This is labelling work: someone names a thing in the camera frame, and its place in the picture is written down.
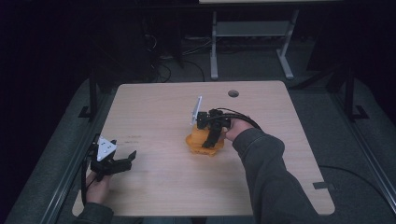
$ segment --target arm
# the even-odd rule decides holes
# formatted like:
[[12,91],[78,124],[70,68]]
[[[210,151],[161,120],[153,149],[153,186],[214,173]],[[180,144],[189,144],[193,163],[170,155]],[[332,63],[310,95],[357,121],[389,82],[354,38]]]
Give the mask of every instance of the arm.
[[298,180],[282,159],[281,140],[233,120],[226,137],[245,167],[256,223],[322,223]]
[[111,176],[105,175],[100,182],[94,180],[95,176],[95,172],[91,172],[87,176],[87,203],[82,213],[73,222],[75,224],[111,223],[113,211],[109,207],[102,205],[108,194]]

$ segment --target metal frame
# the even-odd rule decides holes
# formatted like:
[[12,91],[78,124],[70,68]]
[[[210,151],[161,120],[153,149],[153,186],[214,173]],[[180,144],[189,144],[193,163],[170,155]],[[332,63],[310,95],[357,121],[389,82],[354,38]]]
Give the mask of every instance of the metal frame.
[[212,50],[210,52],[210,77],[219,79],[218,58],[216,54],[217,36],[285,36],[281,49],[276,50],[276,55],[287,79],[293,79],[286,51],[288,50],[294,26],[297,21],[299,9],[295,9],[289,21],[217,21],[217,12],[213,12],[212,22]]

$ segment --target table leg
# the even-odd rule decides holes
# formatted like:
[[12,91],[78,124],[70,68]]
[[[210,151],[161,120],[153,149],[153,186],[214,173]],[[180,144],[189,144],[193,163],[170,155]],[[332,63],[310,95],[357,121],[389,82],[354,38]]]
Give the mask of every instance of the table leg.
[[213,80],[218,80],[218,58],[216,56],[216,30],[217,30],[217,21],[216,21],[216,11],[213,12],[213,23],[212,23],[212,51],[210,52],[210,77]]
[[281,49],[277,49],[277,58],[280,61],[280,64],[282,65],[283,72],[285,73],[285,76],[287,79],[294,79],[294,75],[291,72],[288,60],[286,59],[286,51],[288,50],[289,42],[291,40],[291,35],[293,34],[294,26],[297,21],[299,10],[296,9],[293,11],[293,14],[291,16],[291,20],[289,23],[288,31],[286,32],[285,35],[285,42],[283,43],[283,46]]

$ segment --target black cable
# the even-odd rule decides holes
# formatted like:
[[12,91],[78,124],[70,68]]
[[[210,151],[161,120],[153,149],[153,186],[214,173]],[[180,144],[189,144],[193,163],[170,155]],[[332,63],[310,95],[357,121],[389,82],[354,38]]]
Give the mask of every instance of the black cable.
[[350,170],[348,170],[348,169],[341,168],[341,167],[336,167],[336,166],[319,165],[318,167],[319,167],[319,168],[328,168],[328,169],[334,169],[334,170],[344,171],[344,172],[347,172],[347,173],[349,173],[349,174],[351,174],[351,175],[356,176],[357,178],[359,178],[360,180],[362,180],[362,181],[364,181],[366,184],[368,184],[372,189],[374,189],[374,190],[376,191],[376,193],[382,198],[382,200],[384,200],[385,204],[389,204],[389,203],[388,203],[388,200],[385,198],[384,194],[382,194],[381,191],[380,191],[376,186],[374,186],[374,184],[372,184],[370,181],[368,181],[367,179],[365,179],[365,178],[362,177],[361,175],[358,175],[358,174],[356,174],[356,173],[354,173],[354,172],[352,172],[352,171],[350,171]]
[[202,74],[202,81],[205,82],[205,73],[204,73],[204,70],[202,70],[202,68],[201,68],[198,64],[193,63],[193,62],[190,62],[190,61],[186,61],[186,60],[183,60],[182,62],[184,62],[184,63],[191,63],[191,64],[195,65],[195,66],[201,71],[201,74]]
[[165,82],[167,82],[167,81],[169,81],[169,79],[171,78],[171,76],[172,76],[172,71],[171,71],[171,69],[168,67],[168,66],[166,66],[166,65],[164,65],[164,64],[158,64],[159,66],[162,66],[162,67],[164,67],[165,69],[167,69],[168,70],[168,72],[169,72],[169,75],[168,75],[168,77],[166,78],[166,80],[165,81],[162,81],[162,83],[165,83]]
[[241,119],[241,120],[244,120],[244,121],[246,121],[247,123],[251,124],[254,128],[257,128],[257,129],[259,129],[259,130],[262,129],[262,128],[259,126],[259,124],[257,124],[253,119],[249,118],[249,117],[246,116],[246,115],[242,115],[242,114],[240,114],[240,115],[238,115],[238,114],[223,114],[223,115],[221,115],[221,116],[216,116],[216,117],[207,119],[206,121],[212,120],[212,119],[221,119],[221,118],[224,118],[224,119]]
[[246,115],[244,115],[244,114],[242,114],[242,113],[239,113],[239,112],[237,112],[237,111],[234,111],[234,110],[231,110],[231,109],[228,109],[228,108],[216,108],[217,110],[227,110],[227,111],[230,111],[230,112],[234,112],[235,114],[239,114],[239,115],[243,115],[243,116],[246,116]]
[[81,200],[82,204],[85,205],[87,202],[87,170],[88,170],[88,158],[90,157],[91,152],[94,150],[94,145],[91,145],[88,150],[85,152],[84,159],[81,162]]

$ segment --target white tag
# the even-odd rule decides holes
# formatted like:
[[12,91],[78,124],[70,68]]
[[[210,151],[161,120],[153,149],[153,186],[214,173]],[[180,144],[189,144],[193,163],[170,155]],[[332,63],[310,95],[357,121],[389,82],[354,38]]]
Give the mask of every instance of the white tag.
[[117,149],[116,145],[114,145],[110,141],[106,140],[103,136],[100,136],[100,138],[99,138],[98,156],[97,156],[96,159],[98,161],[101,161],[106,156],[108,156],[110,153],[115,151],[116,149]]

